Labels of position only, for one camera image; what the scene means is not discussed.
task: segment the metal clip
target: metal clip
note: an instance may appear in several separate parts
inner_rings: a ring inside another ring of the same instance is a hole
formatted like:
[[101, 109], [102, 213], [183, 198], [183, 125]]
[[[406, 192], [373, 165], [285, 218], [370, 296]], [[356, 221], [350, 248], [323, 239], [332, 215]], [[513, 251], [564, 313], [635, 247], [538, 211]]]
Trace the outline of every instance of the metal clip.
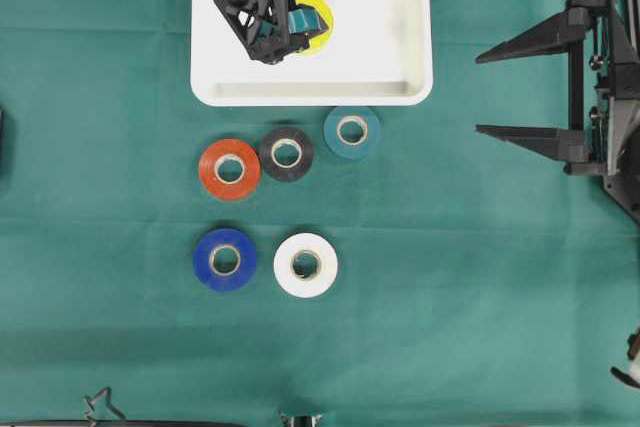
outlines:
[[284, 427], [317, 427], [322, 420], [322, 415], [300, 415], [287, 417], [284, 414], [280, 414], [280, 419], [282, 419]]
[[98, 425], [99, 421], [96, 420], [92, 414], [96, 411], [96, 404], [102, 397], [104, 397], [104, 405], [107, 410], [118, 417], [122, 422], [126, 422], [127, 417], [111, 403], [111, 387], [105, 387], [94, 397], [89, 397], [88, 395], [84, 396], [84, 401], [87, 404], [87, 407], [89, 407], [89, 410], [84, 413], [84, 418], [89, 422], [89, 427], [96, 427]]

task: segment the blue tape roll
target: blue tape roll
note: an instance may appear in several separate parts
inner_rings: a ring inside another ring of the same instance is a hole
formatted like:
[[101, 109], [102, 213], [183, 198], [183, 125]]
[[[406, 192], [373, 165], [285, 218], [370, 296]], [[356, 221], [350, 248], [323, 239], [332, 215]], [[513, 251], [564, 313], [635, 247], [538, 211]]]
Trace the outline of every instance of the blue tape roll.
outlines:
[[[222, 274], [212, 266], [216, 249], [231, 247], [237, 251], [239, 263], [229, 274]], [[231, 292], [244, 287], [256, 272], [256, 246], [238, 230], [219, 229], [205, 235], [193, 254], [193, 269], [204, 285], [216, 292]]]
[[[360, 124], [365, 136], [358, 143], [348, 143], [340, 136], [341, 127], [348, 122]], [[360, 160], [367, 157], [380, 142], [380, 119], [369, 107], [336, 107], [324, 122], [324, 140], [340, 157]]]

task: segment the black tape roll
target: black tape roll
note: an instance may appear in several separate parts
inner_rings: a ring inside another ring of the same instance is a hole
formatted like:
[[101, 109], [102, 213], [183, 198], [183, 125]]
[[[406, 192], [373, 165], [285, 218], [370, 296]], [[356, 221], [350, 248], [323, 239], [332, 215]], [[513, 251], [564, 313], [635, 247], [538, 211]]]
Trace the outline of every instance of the black tape roll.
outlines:
[[[276, 150], [282, 145], [292, 145], [298, 151], [298, 160], [291, 166], [280, 164], [275, 158]], [[280, 182], [295, 182], [311, 168], [314, 150], [307, 134], [293, 127], [280, 127], [262, 139], [259, 154], [267, 174]]]

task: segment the white tape roll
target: white tape roll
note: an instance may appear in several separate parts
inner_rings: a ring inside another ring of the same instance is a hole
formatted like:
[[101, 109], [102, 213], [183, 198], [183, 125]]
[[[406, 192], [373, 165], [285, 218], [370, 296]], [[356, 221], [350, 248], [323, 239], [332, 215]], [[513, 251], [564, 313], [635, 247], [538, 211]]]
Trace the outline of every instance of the white tape roll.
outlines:
[[[299, 276], [293, 263], [301, 254], [316, 258], [317, 268], [309, 277]], [[315, 234], [298, 234], [285, 240], [273, 259], [276, 280], [287, 293], [294, 297], [310, 299], [324, 294], [338, 276], [338, 256], [331, 244]]]

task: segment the green cloth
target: green cloth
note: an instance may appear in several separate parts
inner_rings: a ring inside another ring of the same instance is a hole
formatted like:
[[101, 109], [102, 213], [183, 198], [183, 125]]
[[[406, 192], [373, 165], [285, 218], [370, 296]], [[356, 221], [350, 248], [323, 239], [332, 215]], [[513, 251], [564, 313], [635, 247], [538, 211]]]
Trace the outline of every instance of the green cloth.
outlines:
[[[196, 100], [190, 0], [0, 0], [0, 415], [80, 419], [111, 385], [132, 419], [637, 425], [608, 373], [640, 321], [636, 225], [597, 181], [474, 133], [565, 125], [566, 59], [474, 65], [564, 1], [432, 0], [435, 89], [377, 109], [382, 143], [351, 163], [323, 143], [328, 108]], [[309, 175], [203, 192], [207, 145], [284, 120], [316, 146]], [[231, 295], [192, 273], [217, 226], [259, 249]], [[271, 261], [306, 230], [340, 274], [300, 301]]]

